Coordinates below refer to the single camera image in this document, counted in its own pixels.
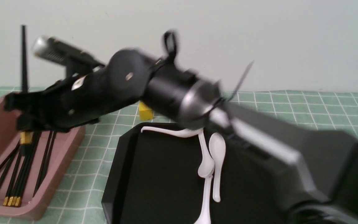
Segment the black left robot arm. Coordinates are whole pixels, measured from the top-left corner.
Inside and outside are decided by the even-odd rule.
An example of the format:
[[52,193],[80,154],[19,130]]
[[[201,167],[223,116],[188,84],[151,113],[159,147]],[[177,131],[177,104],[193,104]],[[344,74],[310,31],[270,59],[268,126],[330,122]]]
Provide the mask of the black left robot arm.
[[212,128],[268,170],[277,202],[290,223],[358,224],[358,139],[342,130],[312,130],[223,98],[218,82],[175,65],[174,31],[163,36],[167,55],[152,58],[136,48],[116,52],[104,65],[88,52],[54,37],[33,45],[40,58],[69,68],[43,91],[5,96],[6,111],[19,110],[20,131],[67,133],[138,101],[186,129]]

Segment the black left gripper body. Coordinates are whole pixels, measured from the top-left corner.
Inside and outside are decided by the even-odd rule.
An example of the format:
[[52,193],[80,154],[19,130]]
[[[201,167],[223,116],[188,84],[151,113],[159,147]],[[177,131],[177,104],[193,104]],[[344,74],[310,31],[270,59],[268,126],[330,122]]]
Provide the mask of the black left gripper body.
[[20,131],[68,132],[138,102],[150,76],[151,57],[123,49],[93,73],[66,78],[43,91],[6,95],[4,110],[25,116],[16,123]]

